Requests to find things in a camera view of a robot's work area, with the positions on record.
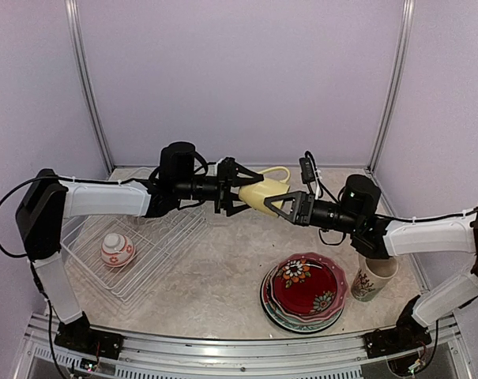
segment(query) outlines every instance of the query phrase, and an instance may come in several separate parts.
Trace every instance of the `decorative plate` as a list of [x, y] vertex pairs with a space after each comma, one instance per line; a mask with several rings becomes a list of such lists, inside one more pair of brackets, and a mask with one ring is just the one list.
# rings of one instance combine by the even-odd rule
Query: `decorative plate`
[[289, 332], [299, 333], [299, 334], [317, 333], [332, 326], [341, 316], [343, 310], [340, 310], [337, 313], [335, 313], [329, 320], [319, 321], [315, 324], [309, 323], [309, 324], [302, 325], [300, 321], [297, 321], [297, 320], [294, 320], [294, 322], [288, 321], [287, 319], [285, 319], [284, 317], [282, 317], [280, 314], [276, 312], [274, 308], [277, 306], [269, 302], [269, 296], [267, 293], [267, 288], [269, 286], [269, 281], [268, 281], [269, 274], [267, 274], [262, 281], [260, 303], [262, 304], [262, 308], [265, 314], [267, 315], [267, 317], [274, 324], [276, 324], [277, 326], [280, 326], [282, 329], [287, 330]]
[[316, 253], [290, 256], [277, 266], [270, 283], [280, 310], [301, 321], [329, 320], [344, 308], [348, 292], [344, 270]]
[[286, 313], [283, 309], [281, 309], [274, 301], [272, 298], [271, 290], [272, 286], [270, 284], [270, 278], [275, 275], [277, 272], [277, 266], [274, 267], [268, 274], [267, 277], [265, 278], [265, 283], [264, 287], [266, 288], [266, 299], [268, 300], [268, 303], [270, 305], [270, 308], [275, 312], [275, 314], [287, 321], [289, 324], [292, 324], [294, 326], [324, 326], [325, 322], [327, 322], [331, 317], [328, 317], [326, 320], [304, 320], [299, 316], [291, 315], [290, 313]]

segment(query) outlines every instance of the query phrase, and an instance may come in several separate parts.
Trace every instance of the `yellow cup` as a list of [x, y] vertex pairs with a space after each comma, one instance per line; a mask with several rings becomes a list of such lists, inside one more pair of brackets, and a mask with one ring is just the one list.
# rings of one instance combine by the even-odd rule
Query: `yellow cup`
[[[268, 174], [269, 172], [273, 171], [286, 172], [286, 178], [282, 180], [263, 178], [261, 182], [248, 186], [242, 186], [239, 189], [239, 199], [257, 211], [263, 212], [269, 216], [277, 217], [276, 213], [265, 207], [263, 201], [266, 197], [284, 195], [285, 193], [288, 193], [290, 187], [288, 181], [292, 176], [292, 173], [289, 169], [282, 166], [270, 167], [263, 171], [259, 171], [258, 173]], [[276, 201], [273, 203], [273, 205], [281, 209], [283, 206], [283, 201]]]

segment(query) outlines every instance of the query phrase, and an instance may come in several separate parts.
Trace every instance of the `dish rack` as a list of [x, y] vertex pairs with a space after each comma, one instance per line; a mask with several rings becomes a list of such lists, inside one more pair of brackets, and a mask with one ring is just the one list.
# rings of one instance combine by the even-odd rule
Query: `dish rack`
[[[128, 178], [149, 176], [139, 169]], [[73, 220], [62, 229], [62, 248], [85, 277], [107, 290], [121, 302], [132, 302], [142, 289], [174, 267], [208, 230], [203, 208], [172, 211], [157, 219], [134, 216], [88, 216]], [[134, 258], [126, 265], [111, 268], [100, 256], [103, 238], [108, 233], [130, 237], [135, 245]]]

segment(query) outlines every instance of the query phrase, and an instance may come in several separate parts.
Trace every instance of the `floral plate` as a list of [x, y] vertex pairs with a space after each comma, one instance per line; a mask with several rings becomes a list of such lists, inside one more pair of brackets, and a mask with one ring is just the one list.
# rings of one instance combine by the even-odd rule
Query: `floral plate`
[[276, 308], [277, 306], [269, 302], [268, 296], [268, 287], [269, 281], [268, 276], [272, 273], [275, 273], [274, 269], [269, 272], [262, 281], [262, 290], [260, 294], [260, 303], [262, 304], [262, 308], [265, 311], [267, 317], [276, 325], [280, 326], [282, 329], [288, 330], [289, 332], [299, 333], [299, 334], [311, 334], [321, 332], [330, 326], [332, 326], [341, 316], [342, 311], [340, 310], [335, 313], [330, 319], [326, 321], [318, 321], [318, 322], [310, 322], [310, 323], [300, 323], [300, 321], [293, 320], [289, 321], [288, 319], [284, 318], [284, 315], [281, 316]]
[[329, 320], [344, 308], [348, 292], [344, 270], [316, 253], [290, 256], [277, 266], [270, 285], [283, 314], [303, 322]]
[[270, 308], [275, 312], [275, 314], [287, 321], [288, 323], [292, 325], [297, 325], [297, 326], [307, 326], [307, 325], [313, 325], [313, 326], [322, 326], [322, 323], [327, 322], [331, 317], [328, 317], [326, 320], [304, 320], [303, 318], [292, 315], [290, 313], [286, 313], [283, 309], [281, 309], [274, 301], [272, 298], [271, 290], [272, 290], [272, 285], [270, 284], [270, 278], [272, 276], [275, 276], [277, 272], [277, 266], [274, 267], [270, 272], [267, 274], [265, 278], [265, 283], [264, 287], [266, 289], [266, 294], [265, 294], [265, 299], [268, 301]]

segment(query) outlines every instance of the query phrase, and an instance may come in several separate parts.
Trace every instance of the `table surface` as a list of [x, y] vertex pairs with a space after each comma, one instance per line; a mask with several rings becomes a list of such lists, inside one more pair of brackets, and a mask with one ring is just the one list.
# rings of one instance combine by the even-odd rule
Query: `table surface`
[[[291, 190], [306, 189], [300, 181], [299, 169], [291, 170]], [[116, 169], [111, 178], [125, 178], [133, 171], [133, 168]], [[327, 187], [338, 193], [350, 174], [363, 174], [363, 171], [328, 168], [322, 174]], [[294, 253], [315, 252], [340, 265], [351, 286], [358, 270], [358, 253], [348, 239], [340, 246], [325, 246], [319, 240], [317, 228], [296, 227], [252, 210], [227, 218], [213, 214], [211, 204], [204, 207], [209, 232], [162, 278], [157, 278], [156, 285], [145, 286], [141, 301], [127, 315], [120, 311], [114, 295], [100, 290], [69, 258], [68, 276], [92, 324], [197, 338], [300, 338], [278, 328], [263, 313], [259, 291], [264, 275]], [[327, 238], [338, 241], [340, 235], [330, 232]], [[400, 263], [398, 274], [374, 300], [358, 302], [348, 295], [340, 319], [324, 332], [311, 336], [393, 325], [406, 302], [420, 292], [409, 259], [402, 257]]]

